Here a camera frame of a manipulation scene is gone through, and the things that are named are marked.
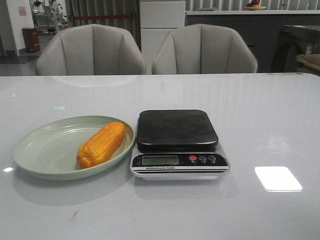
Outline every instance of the yellow corn kernel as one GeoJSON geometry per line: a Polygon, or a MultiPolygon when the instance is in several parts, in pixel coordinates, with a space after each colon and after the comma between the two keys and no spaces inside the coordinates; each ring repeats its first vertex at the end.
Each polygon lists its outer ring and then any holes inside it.
{"type": "Polygon", "coordinates": [[[85,141],[78,150],[76,162],[81,169],[87,169],[106,161],[118,149],[126,133],[122,122],[110,122],[85,141]]]}

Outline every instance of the electronic scale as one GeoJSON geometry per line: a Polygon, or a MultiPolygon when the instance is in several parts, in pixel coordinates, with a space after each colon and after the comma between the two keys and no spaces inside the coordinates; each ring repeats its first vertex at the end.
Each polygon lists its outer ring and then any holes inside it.
{"type": "Polygon", "coordinates": [[[145,180],[212,180],[230,165],[201,110],[146,110],[137,122],[130,169],[145,180]]]}

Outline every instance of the glossy table surface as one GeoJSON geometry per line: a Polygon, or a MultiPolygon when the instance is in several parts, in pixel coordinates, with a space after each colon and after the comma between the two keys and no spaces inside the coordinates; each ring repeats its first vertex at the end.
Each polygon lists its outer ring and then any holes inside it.
{"type": "Polygon", "coordinates": [[[0,112],[1,240],[319,239],[315,75],[0,77],[0,112]],[[15,143],[45,124],[99,115],[135,128],[150,109],[205,111],[229,173],[145,181],[131,174],[128,154],[99,174],[54,181],[32,177],[12,160],[15,143]],[[256,167],[286,167],[302,189],[267,191],[256,167]]]}

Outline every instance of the plate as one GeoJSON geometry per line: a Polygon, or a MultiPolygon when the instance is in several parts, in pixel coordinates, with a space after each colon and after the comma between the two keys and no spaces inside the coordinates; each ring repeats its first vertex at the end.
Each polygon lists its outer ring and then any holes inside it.
{"type": "Polygon", "coordinates": [[[135,133],[126,122],[108,116],[78,116],[41,126],[20,139],[13,148],[15,163],[29,174],[47,180],[80,179],[103,172],[121,161],[131,149],[135,133]],[[122,122],[125,136],[109,161],[80,169],[79,147],[104,125],[122,122]]]}
{"type": "Polygon", "coordinates": [[[263,10],[263,9],[266,9],[266,6],[246,6],[245,9],[251,10],[251,11],[263,10]]]}

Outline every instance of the gray upholstered chair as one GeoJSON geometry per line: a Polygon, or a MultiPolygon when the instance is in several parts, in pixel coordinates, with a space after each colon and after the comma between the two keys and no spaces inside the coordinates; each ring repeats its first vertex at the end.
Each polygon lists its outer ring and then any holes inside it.
{"type": "Polygon", "coordinates": [[[58,32],[39,57],[38,76],[144,75],[146,64],[129,31],[99,24],[58,32]]]}
{"type": "Polygon", "coordinates": [[[152,74],[256,73],[258,63],[242,37],[222,26],[194,24],[170,31],[152,74]]]}

